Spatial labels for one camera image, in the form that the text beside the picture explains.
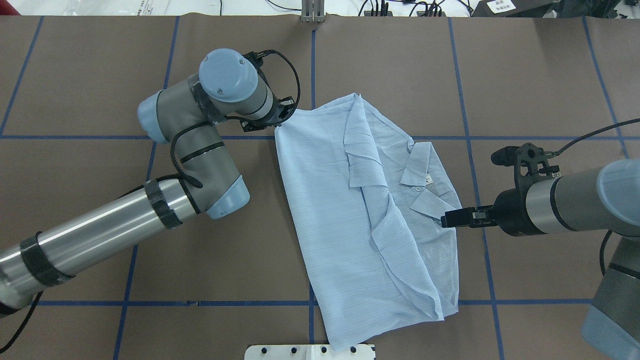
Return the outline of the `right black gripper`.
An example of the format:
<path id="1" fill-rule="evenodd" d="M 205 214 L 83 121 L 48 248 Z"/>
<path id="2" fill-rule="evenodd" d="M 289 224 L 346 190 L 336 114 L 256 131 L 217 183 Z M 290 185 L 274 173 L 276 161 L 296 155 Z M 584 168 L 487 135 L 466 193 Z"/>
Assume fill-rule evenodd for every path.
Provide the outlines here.
<path id="1" fill-rule="evenodd" d="M 439 221 L 442 228 L 486 228 L 496 225 L 514 237 L 542 235 L 527 210 L 527 196 L 537 183 L 555 182 L 559 166 L 547 161 L 553 154 L 526 142 L 505 146 L 491 154 L 495 166 L 513 167 L 514 188 L 499 193 L 492 206 L 448 210 Z"/>

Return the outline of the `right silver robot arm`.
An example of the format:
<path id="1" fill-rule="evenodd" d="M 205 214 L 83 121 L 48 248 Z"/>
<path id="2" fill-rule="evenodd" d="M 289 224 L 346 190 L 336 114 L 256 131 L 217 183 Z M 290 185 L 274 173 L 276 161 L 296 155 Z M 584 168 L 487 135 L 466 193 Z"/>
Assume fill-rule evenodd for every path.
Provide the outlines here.
<path id="1" fill-rule="evenodd" d="M 586 334 L 604 356 L 637 360 L 639 160 L 605 141 L 560 157 L 554 146 L 500 144 L 476 157 L 471 176 L 484 189 L 445 223 L 480 231 L 501 359 L 517 357 L 514 317 L 533 325 L 538 314 L 573 346 Z"/>

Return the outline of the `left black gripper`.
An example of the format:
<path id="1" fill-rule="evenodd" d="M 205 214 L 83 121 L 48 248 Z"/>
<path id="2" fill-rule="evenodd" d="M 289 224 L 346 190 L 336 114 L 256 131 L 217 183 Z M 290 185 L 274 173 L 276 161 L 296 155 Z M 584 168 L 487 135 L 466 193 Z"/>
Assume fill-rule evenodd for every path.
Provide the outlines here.
<path id="1" fill-rule="evenodd" d="M 251 51 L 243 55 L 254 69 L 258 77 L 263 81 L 266 87 L 265 103 L 261 105 L 258 111 L 251 114 L 242 115 L 240 125 L 243 132 L 258 132 L 269 127 L 277 127 L 287 121 L 297 110 L 297 98 L 286 96 L 278 98 L 274 95 L 270 84 L 262 70 L 265 57 L 277 55 L 280 57 L 292 71 L 294 78 L 297 77 L 297 69 L 294 64 L 278 50 Z"/>

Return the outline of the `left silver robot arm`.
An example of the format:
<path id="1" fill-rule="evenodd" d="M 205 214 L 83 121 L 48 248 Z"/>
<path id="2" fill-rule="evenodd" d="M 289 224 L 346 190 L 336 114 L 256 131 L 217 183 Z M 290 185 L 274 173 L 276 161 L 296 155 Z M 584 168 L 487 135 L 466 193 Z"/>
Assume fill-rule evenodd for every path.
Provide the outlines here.
<path id="1" fill-rule="evenodd" d="M 23 239 L 1 253 L 1 316 L 78 273 L 172 230 L 199 214 L 220 219 L 247 205 L 250 193 L 217 125 L 236 120 L 244 132 L 279 126 L 300 94 L 278 98 L 262 71 L 274 49 L 208 53 L 196 73 L 149 96 L 138 121 L 158 144 L 169 144 L 174 173 L 151 178 L 116 200 Z"/>

